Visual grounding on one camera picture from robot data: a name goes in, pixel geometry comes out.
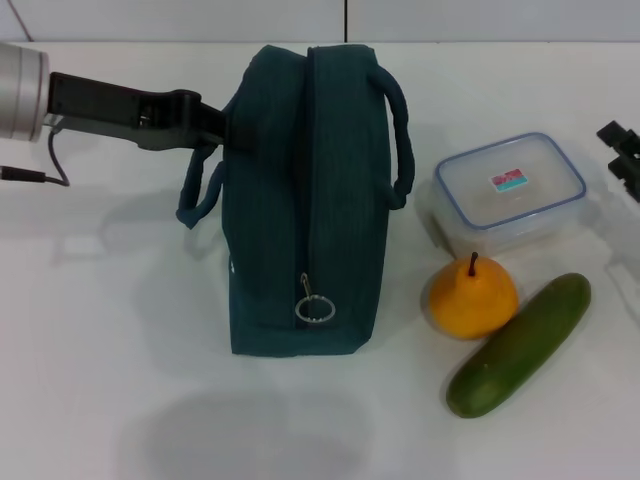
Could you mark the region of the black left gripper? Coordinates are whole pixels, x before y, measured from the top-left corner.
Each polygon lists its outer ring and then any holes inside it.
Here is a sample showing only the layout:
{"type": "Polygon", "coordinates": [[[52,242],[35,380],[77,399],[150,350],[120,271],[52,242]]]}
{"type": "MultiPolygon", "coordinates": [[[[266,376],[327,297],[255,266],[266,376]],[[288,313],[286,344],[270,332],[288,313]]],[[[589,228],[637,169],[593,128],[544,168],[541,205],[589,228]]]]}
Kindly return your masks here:
{"type": "Polygon", "coordinates": [[[189,90],[149,92],[54,72],[47,113],[62,129],[117,138],[149,151],[222,145],[251,152],[257,133],[236,121],[234,95],[222,108],[189,90]]]}

